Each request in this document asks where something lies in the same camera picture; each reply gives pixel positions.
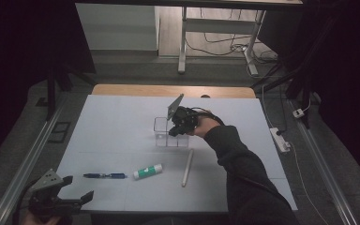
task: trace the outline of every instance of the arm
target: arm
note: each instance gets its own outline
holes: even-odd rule
[[[236,127],[200,118],[197,135],[215,150],[227,171],[227,203],[232,224],[298,224],[288,203],[268,179],[262,161],[241,142]]]

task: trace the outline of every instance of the metal frame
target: metal frame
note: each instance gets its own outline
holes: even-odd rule
[[[239,34],[250,35],[249,44],[244,51],[247,60],[247,67],[251,76],[258,76],[259,73],[252,57],[253,45],[259,34],[260,26],[263,21],[264,11],[257,11],[255,22],[244,21],[224,21],[211,19],[187,19],[187,8],[183,7],[183,21],[180,40],[179,66],[178,73],[186,72],[186,32],[219,33],[219,34]]]
[[[324,4],[284,4],[268,2],[248,2],[237,0],[75,0],[75,3],[111,4],[131,6],[162,6],[162,7],[187,7],[187,8],[233,8],[250,10],[287,10],[287,11],[326,11],[333,9],[342,0]]]

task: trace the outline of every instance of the blue pen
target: blue pen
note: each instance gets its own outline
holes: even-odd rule
[[[125,179],[128,178],[123,173],[87,173],[83,177],[86,178],[111,178],[111,179]]]

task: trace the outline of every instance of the hand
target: hand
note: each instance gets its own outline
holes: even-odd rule
[[[27,210],[27,213],[22,220],[22,225],[56,225],[59,220],[60,217],[51,217],[49,221],[43,223],[38,217],[36,217],[34,214]]]
[[[197,135],[198,137],[204,138],[206,133],[214,127],[220,126],[220,123],[212,118],[207,116],[198,116],[198,126],[191,132],[187,133],[188,135]]]

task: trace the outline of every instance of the transparent container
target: transparent container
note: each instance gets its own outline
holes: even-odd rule
[[[169,130],[174,127],[172,121],[166,117],[156,117],[154,121],[154,132],[156,136],[156,146],[160,147],[188,147],[188,135],[169,135]]]

